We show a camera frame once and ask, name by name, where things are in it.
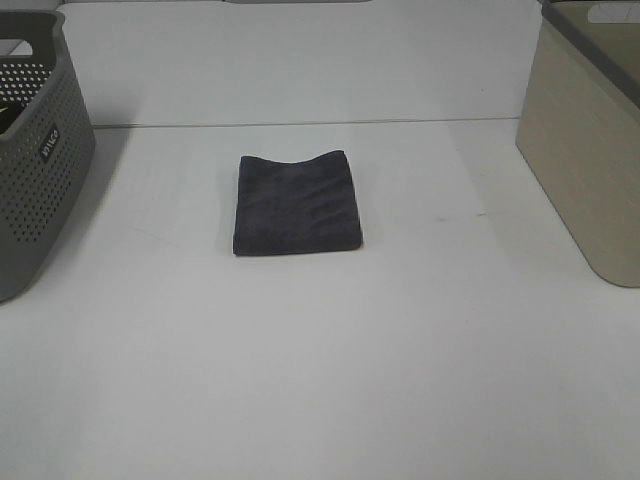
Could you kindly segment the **beige plastic storage basket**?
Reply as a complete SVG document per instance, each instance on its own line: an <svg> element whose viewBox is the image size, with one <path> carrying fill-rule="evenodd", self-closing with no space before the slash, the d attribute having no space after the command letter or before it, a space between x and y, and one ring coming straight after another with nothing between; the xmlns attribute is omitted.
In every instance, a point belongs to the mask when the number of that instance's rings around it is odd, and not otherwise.
<svg viewBox="0 0 640 480"><path fill-rule="evenodd" d="M594 273L638 287L638 2L543 2L516 145Z"/></svg>

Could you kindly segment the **grey perforated plastic basket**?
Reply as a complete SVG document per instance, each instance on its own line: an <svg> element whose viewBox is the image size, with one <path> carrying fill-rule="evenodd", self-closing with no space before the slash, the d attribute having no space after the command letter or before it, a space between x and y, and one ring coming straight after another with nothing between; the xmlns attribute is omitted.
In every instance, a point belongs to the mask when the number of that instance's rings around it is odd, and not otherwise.
<svg viewBox="0 0 640 480"><path fill-rule="evenodd" d="M4 10L1 37L1 298L34 280L84 185L95 135L63 32L50 10Z"/></svg>

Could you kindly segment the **dark grey towel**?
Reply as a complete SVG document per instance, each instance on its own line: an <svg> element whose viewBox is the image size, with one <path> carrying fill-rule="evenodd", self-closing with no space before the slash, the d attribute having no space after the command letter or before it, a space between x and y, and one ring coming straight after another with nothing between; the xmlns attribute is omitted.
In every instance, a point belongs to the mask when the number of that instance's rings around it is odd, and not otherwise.
<svg viewBox="0 0 640 480"><path fill-rule="evenodd" d="M236 256L353 251L363 241L344 151L295 163L241 158L233 234Z"/></svg>

